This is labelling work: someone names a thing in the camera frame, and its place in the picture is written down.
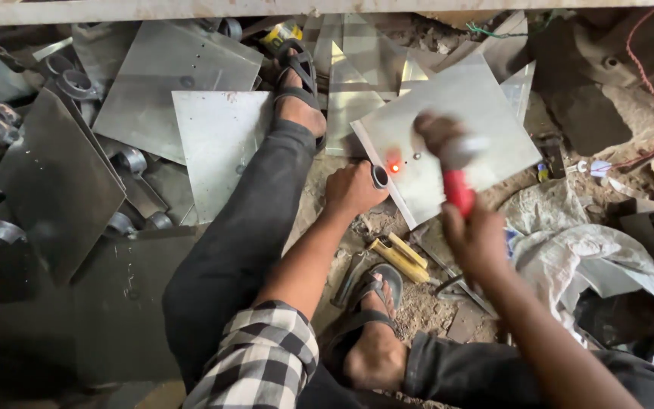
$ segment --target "checkered shirt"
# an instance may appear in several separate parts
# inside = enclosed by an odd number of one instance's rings
[[[183,409],[294,407],[318,358],[307,318],[284,302],[266,301],[226,325],[219,351]]]

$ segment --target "person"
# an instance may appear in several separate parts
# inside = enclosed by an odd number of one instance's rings
[[[288,70],[282,86],[301,84],[301,76]],[[451,129],[434,116],[416,122],[431,143],[450,137]],[[374,188],[366,161],[338,170],[327,180],[321,214],[282,257],[324,133],[320,111],[303,98],[279,98],[271,133],[171,278],[162,305],[168,345],[188,393],[184,409],[403,404],[361,392],[371,389],[466,409],[654,407],[654,366],[630,354],[582,348],[513,270],[504,219],[481,204],[468,220],[444,204],[445,237],[518,348],[463,345],[425,333],[407,347],[390,325],[396,289],[375,274],[368,278],[378,285],[357,300],[359,310],[390,320],[364,323],[341,373],[327,371],[322,361],[329,357],[321,356],[310,319],[342,235],[387,192]]]

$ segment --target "red wire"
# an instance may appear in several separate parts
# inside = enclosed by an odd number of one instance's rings
[[[632,41],[632,36],[634,36],[635,31],[641,26],[642,23],[644,23],[649,18],[649,16],[651,16],[653,14],[654,14],[654,8],[651,9],[650,11],[648,11],[648,13],[646,13],[644,16],[642,16],[642,18],[639,19],[637,21],[637,23],[635,23],[635,26],[630,31],[630,34],[627,36],[627,42],[625,43],[625,50],[627,51],[627,54],[630,55],[630,58],[632,59],[632,61],[637,66],[637,69],[640,71],[640,78],[642,80],[642,84],[644,84],[645,87],[647,87],[649,89],[649,93],[654,97],[654,87],[652,86],[652,83],[650,83],[650,81],[648,79],[648,75],[645,73],[645,69],[642,68],[642,64],[641,64],[640,60],[637,58],[637,56],[630,49],[630,42]],[[645,155],[638,156],[637,158],[631,159],[631,160],[629,160],[627,162],[613,164],[613,165],[610,165],[610,166],[605,166],[605,167],[602,167],[602,168],[597,169],[597,170],[599,172],[604,172],[604,171],[609,171],[609,170],[612,170],[612,169],[616,169],[618,167],[629,166],[629,165],[631,165],[633,163],[636,163],[636,162],[639,162],[639,161],[641,161],[641,160],[643,160],[645,158],[648,158],[649,156],[651,156],[653,154],[654,154],[654,149],[651,152],[646,153]]]

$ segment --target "black jeans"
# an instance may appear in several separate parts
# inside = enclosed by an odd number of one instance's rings
[[[309,130],[277,120],[228,203],[168,284],[163,294],[166,335],[188,392],[216,353],[224,326],[236,311],[249,307],[265,274],[279,261],[314,154]],[[654,407],[654,366],[619,352],[600,352],[597,357],[641,404]],[[515,348],[460,345],[423,333],[413,341],[403,391],[463,408],[546,407]],[[297,406],[392,406],[384,400],[365,404],[381,399],[369,394],[338,385],[320,365]]]

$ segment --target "sandal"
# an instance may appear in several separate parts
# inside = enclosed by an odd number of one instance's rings
[[[295,49],[295,55],[289,55],[289,50]],[[277,84],[282,82],[288,70],[294,70],[296,75],[302,79],[302,88],[297,87],[278,87],[274,97],[274,104],[283,97],[296,97],[303,100],[307,105],[320,110],[320,104],[317,100],[317,71],[315,70],[312,55],[304,44],[298,39],[288,39],[283,42],[276,52],[276,59],[281,67],[281,73],[277,78]],[[317,139],[317,152],[322,151],[327,145],[326,135]]]
[[[375,278],[373,275],[375,273],[382,274],[382,281]],[[374,266],[369,272],[363,274],[355,284],[355,289],[352,291],[347,304],[347,310],[341,318],[341,322],[337,324],[337,330],[327,346],[324,357],[325,367],[343,386],[350,386],[350,380],[344,375],[344,358],[347,357],[347,353],[360,339],[365,324],[368,322],[383,322],[395,332],[395,322],[385,313],[372,309],[366,311],[360,309],[360,302],[371,291],[375,291],[383,303],[387,305],[385,294],[382,292],[383,281],[387,281],[392,289],[392,302],[395,310],[397,311],[400,308],[400,298],[403,295],[403,279],[400,277],[400,273],[389,264]]]

